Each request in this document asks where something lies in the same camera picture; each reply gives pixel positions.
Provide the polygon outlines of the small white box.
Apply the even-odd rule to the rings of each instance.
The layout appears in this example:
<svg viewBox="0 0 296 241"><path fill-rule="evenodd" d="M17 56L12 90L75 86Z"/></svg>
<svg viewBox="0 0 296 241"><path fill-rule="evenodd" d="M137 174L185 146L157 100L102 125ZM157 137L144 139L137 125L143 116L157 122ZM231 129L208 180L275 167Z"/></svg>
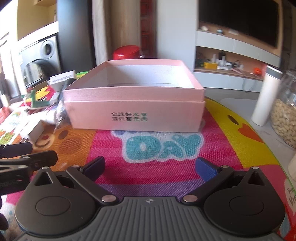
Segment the small white box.
<svg viewBox="0 0 296 241"><path fill-rule="evenodd" d="M43 133L44 127L41 120L29 121L26 126L21 130L20 136L28 140L32 144L37 141L39 136Z"/></svg>

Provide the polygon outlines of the colourful cartoon play mat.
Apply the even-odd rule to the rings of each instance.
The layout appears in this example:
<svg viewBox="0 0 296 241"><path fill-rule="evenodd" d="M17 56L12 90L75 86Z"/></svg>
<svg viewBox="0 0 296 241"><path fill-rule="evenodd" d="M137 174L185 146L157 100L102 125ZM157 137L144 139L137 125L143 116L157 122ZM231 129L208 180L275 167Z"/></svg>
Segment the colourful cartoon play mat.
<svg viewBox="0 0 296 241"><path fill-rule="evenodd" d="M44 125L33 151L48 150L58 155L54 171L103 156L106 170L97 183L119 198L182 197L204 182L195 171L198 157L235 170L259 166L285 205L279 234L295 240L295 192L277 158L248 121L209 98L198 133L94 131L71 125L56 130Z"/></svg>

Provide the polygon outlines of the white carton box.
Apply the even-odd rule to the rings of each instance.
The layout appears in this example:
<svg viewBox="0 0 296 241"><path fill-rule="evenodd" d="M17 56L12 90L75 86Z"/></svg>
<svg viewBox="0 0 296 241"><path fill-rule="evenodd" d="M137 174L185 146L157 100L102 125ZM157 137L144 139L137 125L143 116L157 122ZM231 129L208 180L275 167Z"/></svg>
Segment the white carton box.
<svg viewBox="0 0 296 241"><path fill-rule="evenodd" d="M76 72L75 70L73 71L68 71L64 73L60 73L58 75L51 76L50 79L47 81L47 84L55 91L55 92L60 92L62 91L62 88L64 86L64 83L66 80L70 78L76 77Z"/></svg>

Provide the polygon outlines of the glass jar of nuts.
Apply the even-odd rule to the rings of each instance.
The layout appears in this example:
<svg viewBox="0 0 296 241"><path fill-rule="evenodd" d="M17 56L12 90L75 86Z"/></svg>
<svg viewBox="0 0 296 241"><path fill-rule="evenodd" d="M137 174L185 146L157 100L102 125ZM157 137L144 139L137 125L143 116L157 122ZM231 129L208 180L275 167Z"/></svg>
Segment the glass jar of nuts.
<svg viewBox="0 0 296 241"><path fill-rule="evenodd" d="M295 148L295 69L288 70L283 76L270 119L276 134Z"/></svg>

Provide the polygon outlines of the washing machine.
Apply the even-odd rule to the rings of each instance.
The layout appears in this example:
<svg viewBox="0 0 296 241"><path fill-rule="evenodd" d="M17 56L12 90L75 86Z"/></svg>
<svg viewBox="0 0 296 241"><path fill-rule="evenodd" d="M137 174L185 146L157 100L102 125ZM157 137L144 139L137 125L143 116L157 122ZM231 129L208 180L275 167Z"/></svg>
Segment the washing machine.
<svg viewBox="0 0 296 241"><path fill-rule="evenodd" d="M58 35L53 34L22 47L20 66L25 87L33 88L61 73Z"/></svg>

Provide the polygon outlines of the pink cardboard box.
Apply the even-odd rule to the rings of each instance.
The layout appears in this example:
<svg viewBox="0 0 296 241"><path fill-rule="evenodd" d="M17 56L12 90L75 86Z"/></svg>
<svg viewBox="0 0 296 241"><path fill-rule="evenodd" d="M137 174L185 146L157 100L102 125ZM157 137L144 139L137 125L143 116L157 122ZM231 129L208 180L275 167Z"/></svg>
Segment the pink cardboard box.
<svg viewBox="0 0 296 241"><path fill-rule="evenodd" d="M106 61L64 91L74 128L195 133L204 88L180 60Z"/></svg>

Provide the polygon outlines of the yellow toy on shelf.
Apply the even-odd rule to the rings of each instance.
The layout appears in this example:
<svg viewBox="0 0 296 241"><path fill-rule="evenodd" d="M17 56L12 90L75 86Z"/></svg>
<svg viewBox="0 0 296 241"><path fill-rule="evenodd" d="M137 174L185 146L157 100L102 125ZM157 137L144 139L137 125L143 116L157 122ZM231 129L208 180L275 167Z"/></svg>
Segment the yellow toy on shelf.
<svg viewBox="0 0 296 241"><path fill-rule="evenodd" d="M204 62L204 68L209 70L216 70L218 67L218 63L214 62Z"/></svg>

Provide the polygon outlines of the white thermos bottle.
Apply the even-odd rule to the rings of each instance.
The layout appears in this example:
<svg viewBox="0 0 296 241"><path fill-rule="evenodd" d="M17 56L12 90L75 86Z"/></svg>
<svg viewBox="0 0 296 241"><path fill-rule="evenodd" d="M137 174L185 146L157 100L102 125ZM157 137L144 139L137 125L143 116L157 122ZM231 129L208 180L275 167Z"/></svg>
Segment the white thermos bottle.
<svg viewBox="0 0 296 241"><path fill-rule="evenodd" d="M256 125L265 125L278 94L282 76L283 73L280 70L267 65L262 88L251 116L251 120Z"/></svg>

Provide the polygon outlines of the red pedal bin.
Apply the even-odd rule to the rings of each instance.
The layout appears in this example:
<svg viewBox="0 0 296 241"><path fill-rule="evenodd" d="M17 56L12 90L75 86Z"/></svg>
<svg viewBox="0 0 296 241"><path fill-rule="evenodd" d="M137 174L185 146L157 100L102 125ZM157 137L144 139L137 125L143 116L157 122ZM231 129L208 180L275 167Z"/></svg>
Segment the red pedal bin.
<svg viewBox="0 0 296 241"><path fill-rule="evenodd" d="M126 45L117 48L112 55L113 60L137 59L140 58L140 47L136 45Z"/></svg>

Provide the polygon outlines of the black television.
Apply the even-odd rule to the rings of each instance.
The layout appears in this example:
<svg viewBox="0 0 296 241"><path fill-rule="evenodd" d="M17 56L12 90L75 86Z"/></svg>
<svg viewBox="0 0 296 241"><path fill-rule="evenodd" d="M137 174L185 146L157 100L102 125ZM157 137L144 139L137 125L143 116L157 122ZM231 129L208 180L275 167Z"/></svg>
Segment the black television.
<svg viewBox="0 0 296 241"><path fill-rule="evenodd" d="M279 9L276 1L199 1L199 18L274 47L278 44Z"/></svg>

